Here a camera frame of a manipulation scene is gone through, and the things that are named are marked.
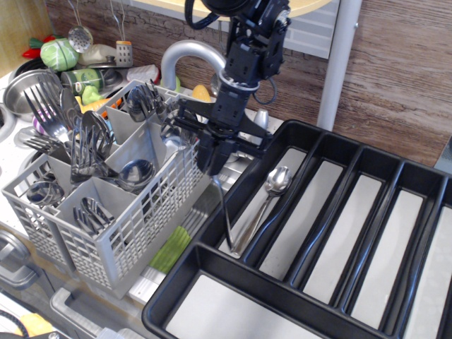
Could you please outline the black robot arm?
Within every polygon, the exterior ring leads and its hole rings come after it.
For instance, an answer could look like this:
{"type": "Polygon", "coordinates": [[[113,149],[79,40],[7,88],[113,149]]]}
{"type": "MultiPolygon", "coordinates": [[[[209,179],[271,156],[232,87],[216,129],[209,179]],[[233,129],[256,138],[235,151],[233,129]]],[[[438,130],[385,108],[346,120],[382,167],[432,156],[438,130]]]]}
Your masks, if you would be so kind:
{"type": "Polygon", "coordinates": [[[180,100],[176,124],[193,131],[199,139],[198,168],[217,175],[232,153],[254,157],[264,154],[271,136],[248,118],[244,110],[262,80],[271,80],[283,62],[283,41],[288,26],[288,1],[204,1],[210,13],[193,21],[194,3],[186,1],[184,15],[194,30],[220,17],[230,19],[226,55],[201,42],[180,41],[162,58],[162,84],[176,87],[175,66],[186,56],[200,57],[217,73],[219,91],[214,103],[180,100]]]}

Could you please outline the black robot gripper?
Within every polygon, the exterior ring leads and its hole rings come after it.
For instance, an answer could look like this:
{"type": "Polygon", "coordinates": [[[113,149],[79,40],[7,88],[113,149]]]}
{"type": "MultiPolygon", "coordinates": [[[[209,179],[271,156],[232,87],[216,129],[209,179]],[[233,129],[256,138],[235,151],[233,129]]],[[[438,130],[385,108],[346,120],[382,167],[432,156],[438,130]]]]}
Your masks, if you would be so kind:
{"type": "Polygon", "coordinates": [[[215,102],[178,100],[176,125],[196,133],[197,166],[202,173],[220,173],[232,153],[237,151],[262,157],[272,139],[269,132],[255,125],[245,114],[249,98],[259,88],[261,79],[232,75],[221,70],[220,87],[215,102]]]}

